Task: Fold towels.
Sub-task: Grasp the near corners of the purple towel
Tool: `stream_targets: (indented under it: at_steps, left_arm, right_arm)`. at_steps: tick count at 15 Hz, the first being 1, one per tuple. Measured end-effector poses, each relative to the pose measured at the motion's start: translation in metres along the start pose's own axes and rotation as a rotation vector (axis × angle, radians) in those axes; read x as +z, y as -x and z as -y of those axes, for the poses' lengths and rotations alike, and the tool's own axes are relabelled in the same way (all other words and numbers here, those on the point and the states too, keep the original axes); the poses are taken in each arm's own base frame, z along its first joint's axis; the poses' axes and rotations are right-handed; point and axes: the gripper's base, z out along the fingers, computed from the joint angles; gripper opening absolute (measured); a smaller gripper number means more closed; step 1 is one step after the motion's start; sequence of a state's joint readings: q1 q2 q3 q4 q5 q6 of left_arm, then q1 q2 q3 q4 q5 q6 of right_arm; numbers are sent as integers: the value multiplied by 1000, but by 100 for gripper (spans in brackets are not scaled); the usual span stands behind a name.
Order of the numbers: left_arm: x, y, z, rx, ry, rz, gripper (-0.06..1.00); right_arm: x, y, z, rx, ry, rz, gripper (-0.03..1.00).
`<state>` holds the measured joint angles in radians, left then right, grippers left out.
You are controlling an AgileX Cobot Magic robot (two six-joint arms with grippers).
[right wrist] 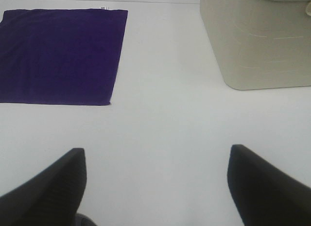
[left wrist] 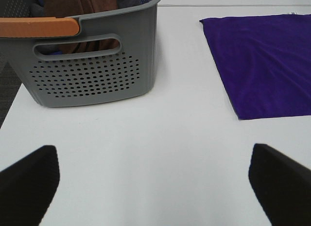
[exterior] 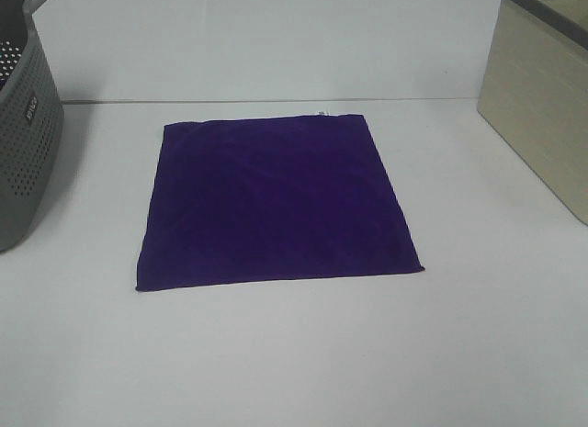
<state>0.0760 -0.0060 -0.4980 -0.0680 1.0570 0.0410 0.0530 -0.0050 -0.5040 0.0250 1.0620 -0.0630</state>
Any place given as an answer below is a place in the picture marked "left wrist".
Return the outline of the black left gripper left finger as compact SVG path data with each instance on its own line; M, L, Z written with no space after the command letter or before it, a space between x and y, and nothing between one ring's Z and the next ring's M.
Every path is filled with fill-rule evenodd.
M60 182L56 147L45 145L0 173L0 224L37 226Z

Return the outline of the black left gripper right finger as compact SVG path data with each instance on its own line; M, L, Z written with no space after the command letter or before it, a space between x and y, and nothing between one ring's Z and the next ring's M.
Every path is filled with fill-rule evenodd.
M253 147L248 179L273 226L311 224L311 171L267 144Z

